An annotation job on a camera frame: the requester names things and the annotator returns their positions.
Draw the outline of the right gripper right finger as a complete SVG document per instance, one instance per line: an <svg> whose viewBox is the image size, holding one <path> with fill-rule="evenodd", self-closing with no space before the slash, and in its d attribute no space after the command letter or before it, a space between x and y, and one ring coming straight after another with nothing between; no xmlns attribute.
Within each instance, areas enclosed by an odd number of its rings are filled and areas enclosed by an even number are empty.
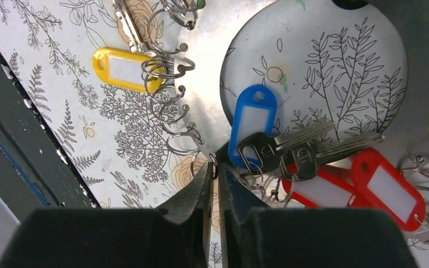
<svg viewBox="0 0 429 268"><path fill-rule="evenodd" d="M224 267L416 267L377 209L271 208L218 164Z"/></svg>

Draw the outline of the blue key tag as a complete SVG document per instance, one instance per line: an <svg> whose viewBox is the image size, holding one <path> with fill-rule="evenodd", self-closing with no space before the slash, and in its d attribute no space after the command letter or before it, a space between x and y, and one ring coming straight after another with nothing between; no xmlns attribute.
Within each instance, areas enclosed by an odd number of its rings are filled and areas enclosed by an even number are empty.
<svg viewBox="0 0 429 268"><path fill-rule="evenodd" d="M238 96L228 142L228 158L235 167L246 168L237 150L242 140L257 132L271 134L277 107L275 94L261 84L246 88Z"/></svg>

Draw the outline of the red key tag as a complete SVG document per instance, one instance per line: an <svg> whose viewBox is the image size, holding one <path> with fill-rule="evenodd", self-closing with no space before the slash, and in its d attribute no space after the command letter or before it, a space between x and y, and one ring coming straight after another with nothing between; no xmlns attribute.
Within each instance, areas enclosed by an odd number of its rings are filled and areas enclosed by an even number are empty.
<svg viewBox="0 0 429 268"><path fill-rule="evenodd" d="M351 166L354 188L375 208L386 211L406 232L419 229L426 205L416 190L382 154L372 148L356 153Z"/></svg>

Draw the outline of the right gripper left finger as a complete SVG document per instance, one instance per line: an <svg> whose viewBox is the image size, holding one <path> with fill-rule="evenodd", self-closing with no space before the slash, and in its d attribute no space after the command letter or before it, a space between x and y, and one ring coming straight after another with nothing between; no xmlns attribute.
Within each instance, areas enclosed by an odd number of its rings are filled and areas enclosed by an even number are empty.
<svg viewBox="0 0 429 268"><path fill-rule="evenodd" d="M0 267L207 267L214 165L153 209L37 209Z"/></svg>

